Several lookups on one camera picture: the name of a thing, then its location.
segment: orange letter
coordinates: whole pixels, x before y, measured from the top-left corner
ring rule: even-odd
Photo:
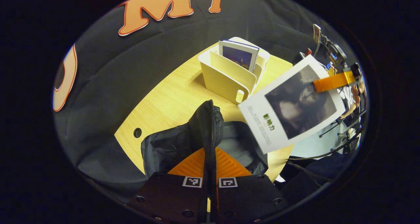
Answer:
[[[52,108],[55,112],[58,112],[62,109],[73,87],[73,82],[77,71],[77,56],[74,44],[72,48],[70,48],[69,52],[67,52],[67,55],[64,57],[63,67],[63,82],[59,88],[54,88],[54,95],[52,97]]]
[[[211,7],[209,8],[210,13],[219,13],[222,9],[220,9],[220,1],[221,0],[212,0]]]
[[[141,9],[146,11],[153,19],[159,21],[163,18],[169,5],[172,10],[168,16],[175,18],[194,13],[190,0],[128,0],[124,11],[124,26],[118,34],[125,36],[139,30],[149,23],[149,19],[141,16]]]

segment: book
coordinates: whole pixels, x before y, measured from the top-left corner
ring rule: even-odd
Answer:
[[[338,91],[316,92],[313,82],[326,77],[308,55],[238,105],[264,154],[320,131],[345,112]]]
[[[231,40],[219,41],[219,54],[241,67],[254,71],[260,48]]]

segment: wooden table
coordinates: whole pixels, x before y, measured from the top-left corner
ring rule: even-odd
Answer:
[[[166,76],[146,97],[141,100],[114,136],[131,161],[144,173],[140,144],[150,134],[176,127],[188,122],[195,110],[207,100],[212,99],[225,121],[243,121],[246,123],[238,106],[225,98],[208,91],[204,84],[198,53],[186,61],[171,74]],[[292,64],[270,56],[264,75],[255,92],[268,85],[285,73]],[[142,134],[135,138],[135,128],[141,128]],[[268,153],[268,170],[265,173],[273,182],[282,171],[293,145]]]

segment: letter m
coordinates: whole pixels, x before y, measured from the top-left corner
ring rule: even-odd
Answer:
[[[121,36],[130,34],[144,28],[149,19],[141,16],[141,9],[146,11],[153,19],[159,21],[172,3],[172,10],[168,16],[172,18],[191,15],[194,13],[190,0],[128,0],[125,3],[124,26],[118,32]]]

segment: black bag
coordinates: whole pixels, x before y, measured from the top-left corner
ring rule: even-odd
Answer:
[[[220,149],[235,158],[253,175],[267,171],[267,154],[263,154],[248,125],[241,121],[224,122],[213,100],[205,101],[186,124],[147,136],[141,142],[144,172],[167,173],[186,157],[204,147],[206,156]],[[214,158],[206,158],[211,163]]]

